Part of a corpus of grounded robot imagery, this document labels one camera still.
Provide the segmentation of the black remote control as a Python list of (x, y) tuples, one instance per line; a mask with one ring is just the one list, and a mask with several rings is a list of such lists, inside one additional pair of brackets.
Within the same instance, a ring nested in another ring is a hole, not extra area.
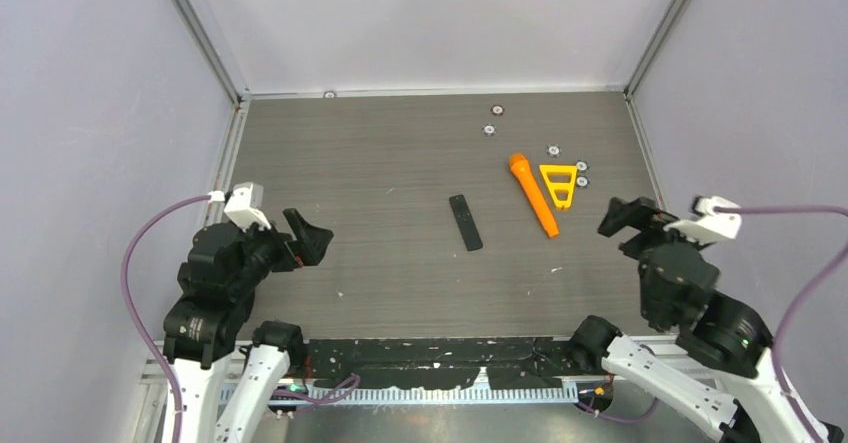
[(473, 252), (482, 249), (483, 242), (465, 196), (451, 196), (448, 202), (466, 250)]

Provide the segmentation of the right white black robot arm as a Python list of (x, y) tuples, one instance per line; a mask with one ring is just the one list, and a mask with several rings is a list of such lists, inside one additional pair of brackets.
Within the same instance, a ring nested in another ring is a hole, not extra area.
[(753, 214), (724, 198), (699, 196), (692, 217), (678, 218), (645, 197), (614, 198), (599, 225), (602, 236), (624, 228), (620, 245), (635, 260), (640, 312), (659, 332), (675, 331), (686, 356), (709, 369), (707, 386), (656, 356), (608, 320), (590, 315), (568, 342), (574, 366), (638, 385), (675, 409), (715, 442), (841, 442), (839, 426), (813, 415), (789, 380), (781, 350), (789, 325), (811, 294), (846, 259), (840, 251), (793, 298), (776, 330), (748, 304), (719, 291), (719, 269), (703, 251), (738, 235)]

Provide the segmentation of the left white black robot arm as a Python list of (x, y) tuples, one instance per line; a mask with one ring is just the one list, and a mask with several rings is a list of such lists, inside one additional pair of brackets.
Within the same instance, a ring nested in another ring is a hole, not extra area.
[(334, 238), (293, 208), (283, 215), (287, 233), (259, 210), (201, 229), (178, 270), (182, 294), (164, 319), (162, 348), (171, 385), (166, 422), (178, 442), (250, 441), (279, 380), (305, 368), (301, 327), (266, 321), (253, 332), (235, 392), (219, 406), (257, 287), (273, 273), (319, 265)]

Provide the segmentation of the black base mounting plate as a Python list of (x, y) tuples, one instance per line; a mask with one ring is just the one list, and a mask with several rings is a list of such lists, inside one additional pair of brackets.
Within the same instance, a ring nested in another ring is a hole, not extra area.
[(553, 388), (565, 379), (607, 387), (610, 377), (566, 339), (551, 337), (313, 339), (289, 375), (323, 388), (356, 375), (361, 389)]

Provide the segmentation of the yellow triangular plastic frame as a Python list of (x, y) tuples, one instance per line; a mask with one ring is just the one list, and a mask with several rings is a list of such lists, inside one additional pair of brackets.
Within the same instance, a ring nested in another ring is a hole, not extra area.
[(540, 175), (549, 192), (552, 203), (560, 211), (569, 210), (573, 203), (578, 170), (575, 165), (542, 164)]

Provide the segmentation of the ribbed aluminium front rail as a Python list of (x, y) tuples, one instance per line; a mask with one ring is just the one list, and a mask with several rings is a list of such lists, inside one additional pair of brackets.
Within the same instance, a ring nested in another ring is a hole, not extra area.
[(268, 400), (271, 407), (305, 406), (313, 400), (328, 400), (328, 405), (376, 406), (376, 405), (475, 405), (475, 404), (573, 404), (582, 396), (573, 382), (561, 382), (548, 388), (494, 389), (488, 383), (474, 384), (467, 388), (449, 390), (425, 390), (423, 387), (402, 390), (396, 387), (385, 389), (356, 389), (343, 397), (342, 392), (331, 394), (329, 389), (307, 386), (308, 392), (300, 397), (287, 397), (281, 392)]

